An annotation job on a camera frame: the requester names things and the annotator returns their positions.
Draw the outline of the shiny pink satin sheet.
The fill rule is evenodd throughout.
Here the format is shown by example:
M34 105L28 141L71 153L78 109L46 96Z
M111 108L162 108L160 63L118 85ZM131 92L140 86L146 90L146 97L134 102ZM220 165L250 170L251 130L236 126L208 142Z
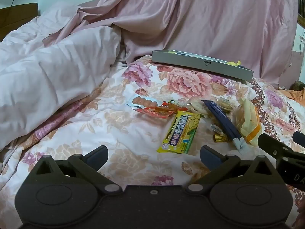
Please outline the shiny pink satin sheet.
M45 45L102 25L121 29L126 61L170 49L240 61L277 84L296 34L298 0L100 0L79 8Z

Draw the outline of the small gold candy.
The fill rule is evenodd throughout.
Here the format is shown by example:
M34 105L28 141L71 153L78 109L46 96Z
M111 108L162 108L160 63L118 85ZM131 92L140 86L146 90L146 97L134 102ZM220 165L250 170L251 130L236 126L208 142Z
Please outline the small gold candy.
M215 143L223 143L223 142L229 142L229 139L227 138L226 135L220 135L220 134L215 133L213 135L213 141Z

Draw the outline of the pale pink duvet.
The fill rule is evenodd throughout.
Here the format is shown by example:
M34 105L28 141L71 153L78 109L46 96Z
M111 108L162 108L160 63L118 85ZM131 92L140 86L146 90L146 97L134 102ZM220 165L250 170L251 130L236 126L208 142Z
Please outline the pale pink duvet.
M77 10L55 4L1 42L1 147L91 94L115 63L121 42L115 26L57 38Z

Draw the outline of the yellow orange bread packet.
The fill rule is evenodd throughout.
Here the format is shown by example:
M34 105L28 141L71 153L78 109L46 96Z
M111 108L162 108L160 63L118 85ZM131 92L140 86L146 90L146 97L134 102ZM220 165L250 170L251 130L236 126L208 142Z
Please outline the yellow orange bread packet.
M238 100L239 106L234 111L234 122L245 141L258 147L258 137L262 134L262 125L256 107L247 98Z

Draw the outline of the dark blue stick packet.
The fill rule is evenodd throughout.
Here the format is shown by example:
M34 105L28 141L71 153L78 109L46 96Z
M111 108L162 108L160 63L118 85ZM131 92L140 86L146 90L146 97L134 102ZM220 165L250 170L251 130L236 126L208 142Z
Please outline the dark blue stick packet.
M225 115L221 108L211 100L203 100L203 103L211 111L214 117L218 120L221 125L222 130L228 136L228 138L233 142L240 154L245 155L249 150L249 146L246 143L243 136L239 133L234 124Z

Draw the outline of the sausage pack light blue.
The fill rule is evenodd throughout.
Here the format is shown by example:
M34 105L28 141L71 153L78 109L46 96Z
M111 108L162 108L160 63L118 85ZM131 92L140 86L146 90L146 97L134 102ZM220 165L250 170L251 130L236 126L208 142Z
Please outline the sausage pack light blue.
M158 106L158 102L155 99L145 98L140 95L136 95L132 98L130 98L126 105L128 105L131 108L154 108Z

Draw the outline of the floral pink quilt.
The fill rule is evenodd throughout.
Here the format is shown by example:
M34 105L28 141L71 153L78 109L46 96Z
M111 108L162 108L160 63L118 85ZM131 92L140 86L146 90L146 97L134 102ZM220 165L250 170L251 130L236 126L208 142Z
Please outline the floral pink quilt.
M12 155L1 173L1 228L21 226L15 194L43 155L65 160L104 145L109 149L109 160L100 173L119 185L182 185L207 174L207 167L198 158L203 145L222 154L236 153L232 143L214 142L203 120L188 154L158 153L172 120L137 113L127 105L134 96L181 103L193 96L214 101L224 98L235 106L244 97L255 105L264 133L296 152L304 152L292 140L295 131L304 132L304 107L271 84L157 65L144 56L128 67L113 67L90 96L11 143Z

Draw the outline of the grey shallow cardboard box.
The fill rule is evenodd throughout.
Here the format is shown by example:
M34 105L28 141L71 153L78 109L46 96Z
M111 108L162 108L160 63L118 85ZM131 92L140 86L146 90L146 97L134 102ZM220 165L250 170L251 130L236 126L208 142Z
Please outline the grey shallow cardboard box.
M235 67L220 62L202 60L196 57L182 56L168 53L168 50L155 50L152 52L152 61L155 63L169 64L193 68L216 74L233 77L244 81L252 81L253 71L246 67Z

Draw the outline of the yellow green biscuit packet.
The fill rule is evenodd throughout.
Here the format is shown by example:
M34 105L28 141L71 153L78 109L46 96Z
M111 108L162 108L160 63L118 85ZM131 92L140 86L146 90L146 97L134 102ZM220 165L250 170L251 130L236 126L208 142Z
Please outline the yellow green biscuit packet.
M201 116L188 111L178 111L162 144L159 153L187 154L197 131Z

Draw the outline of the red spicy snack packet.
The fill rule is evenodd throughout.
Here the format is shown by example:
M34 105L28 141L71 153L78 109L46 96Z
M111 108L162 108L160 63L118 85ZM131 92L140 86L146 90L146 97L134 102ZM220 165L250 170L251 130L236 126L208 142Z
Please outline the red spicy snack packet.
M164 101L160 106L138 108L135 109L135 111L147 116L166 119L174 114L177 114L179 111L188 111L188 108Z

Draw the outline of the clear cookie packet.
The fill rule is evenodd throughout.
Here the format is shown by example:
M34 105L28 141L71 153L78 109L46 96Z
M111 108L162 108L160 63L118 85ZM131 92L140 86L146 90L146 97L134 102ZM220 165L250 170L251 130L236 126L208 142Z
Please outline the clear cookie packet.
M235 108L235 105L233 102L231 102L230 100L225 99L223 97L218 98L216 104L220 107L220 109L224 113L231 113Z

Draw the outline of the orange cloth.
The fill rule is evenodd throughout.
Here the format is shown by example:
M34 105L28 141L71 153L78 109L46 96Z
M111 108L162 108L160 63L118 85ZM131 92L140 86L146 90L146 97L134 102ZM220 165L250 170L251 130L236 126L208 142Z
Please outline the orange cloth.
M280 90L284 96L298 102L300 105L305 106L305 90Z

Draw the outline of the brown wooden headboard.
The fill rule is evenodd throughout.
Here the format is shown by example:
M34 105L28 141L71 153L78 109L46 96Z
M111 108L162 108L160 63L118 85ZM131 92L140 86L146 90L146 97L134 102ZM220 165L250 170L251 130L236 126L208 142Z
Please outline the brown wooden headboard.
M2 8L0 10L0 40L2 41L11 31L31 21L38 15L38 4L29 3Z

